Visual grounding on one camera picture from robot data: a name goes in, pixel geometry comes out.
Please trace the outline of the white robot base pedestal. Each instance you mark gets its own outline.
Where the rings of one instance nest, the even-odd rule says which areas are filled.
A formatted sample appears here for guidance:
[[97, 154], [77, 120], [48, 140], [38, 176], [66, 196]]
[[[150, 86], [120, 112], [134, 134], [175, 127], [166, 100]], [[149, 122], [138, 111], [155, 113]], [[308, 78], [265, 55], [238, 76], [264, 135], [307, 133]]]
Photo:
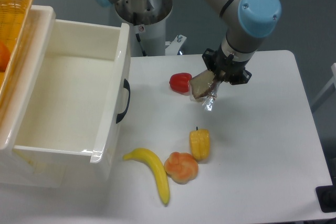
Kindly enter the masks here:
[[116, 14], [130, 26], [132, 57], [182, 55], [187, 37], [178, 34], [166, 40], [166, 20], [172, 9], [172, 0], [119, 0]]

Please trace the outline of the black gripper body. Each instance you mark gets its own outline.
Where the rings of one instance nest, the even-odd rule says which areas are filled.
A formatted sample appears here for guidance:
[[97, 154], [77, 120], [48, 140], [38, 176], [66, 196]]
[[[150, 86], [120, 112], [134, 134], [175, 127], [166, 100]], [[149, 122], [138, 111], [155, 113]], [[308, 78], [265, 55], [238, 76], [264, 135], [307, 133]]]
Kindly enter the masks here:
[[214, 73], [215, 80], [228, 82], [231, 85], [247, 84], [251, 73], [246, 70], [249, 59], [238, 61], [233, 53], [224, 53], [218, 50], [206, 49], [202, 54], [207, 70]]

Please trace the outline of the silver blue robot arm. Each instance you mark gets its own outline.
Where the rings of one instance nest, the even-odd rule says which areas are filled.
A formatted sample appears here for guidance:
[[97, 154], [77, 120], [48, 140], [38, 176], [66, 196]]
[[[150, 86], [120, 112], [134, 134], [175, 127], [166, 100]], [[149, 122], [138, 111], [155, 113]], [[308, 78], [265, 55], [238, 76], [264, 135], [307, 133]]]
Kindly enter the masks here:
[[[246, 84], [251, 73], [246, 64], [263, 40], [274, 30], [280, 16], [279, 0], [204, 0], [227, 24], [227, 32], [217, 50], [207, 49], [203, 60], [208, 70], [222, 82]], [[164, 51], [165, 21], [172, 0], [96, 0], [114, 6], [123, 22], [135, 33], [137, 55], [159, 55]]]

